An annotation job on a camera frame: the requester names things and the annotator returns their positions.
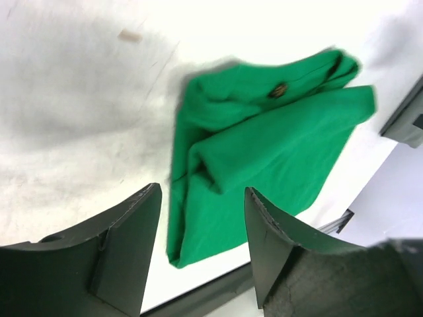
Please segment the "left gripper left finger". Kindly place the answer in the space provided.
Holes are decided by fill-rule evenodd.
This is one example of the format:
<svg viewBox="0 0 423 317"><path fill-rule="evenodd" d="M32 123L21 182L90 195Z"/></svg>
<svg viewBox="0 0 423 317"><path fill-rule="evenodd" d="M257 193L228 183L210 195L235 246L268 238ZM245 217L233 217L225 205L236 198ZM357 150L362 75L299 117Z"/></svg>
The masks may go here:
<svg viewBox="0 0 423 317"><path fill-rule="evenodd" d="M139 316L162 191L123 202L39 242L1 248L2 316Z"/></svg>

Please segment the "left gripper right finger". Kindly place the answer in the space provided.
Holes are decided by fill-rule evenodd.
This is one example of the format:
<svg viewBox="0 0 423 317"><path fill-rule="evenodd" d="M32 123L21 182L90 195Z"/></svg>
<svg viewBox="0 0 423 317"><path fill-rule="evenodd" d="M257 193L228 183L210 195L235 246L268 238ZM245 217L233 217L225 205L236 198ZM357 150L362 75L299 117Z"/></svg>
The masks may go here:
<svg viewBox="0 0 423 317"><path fill-rule="evenodd" d="M257 305L265 316L421 316L422 241L363 247L325 234L245 190Z"/></svg>

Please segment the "green t shirt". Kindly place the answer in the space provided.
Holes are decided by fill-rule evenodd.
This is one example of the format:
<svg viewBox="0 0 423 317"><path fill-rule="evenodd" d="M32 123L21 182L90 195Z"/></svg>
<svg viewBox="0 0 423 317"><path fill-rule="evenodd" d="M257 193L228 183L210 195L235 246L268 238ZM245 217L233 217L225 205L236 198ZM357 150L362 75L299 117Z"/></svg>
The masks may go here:
<svg viewBox="0 0 423 317"><path fill-rule="evenodd" d="M192 77L176 115L167 256L176 268L247 241L244 190L290 215L321 192L355 128L376 110L337 49L277 66L235 63Z"/></svg>

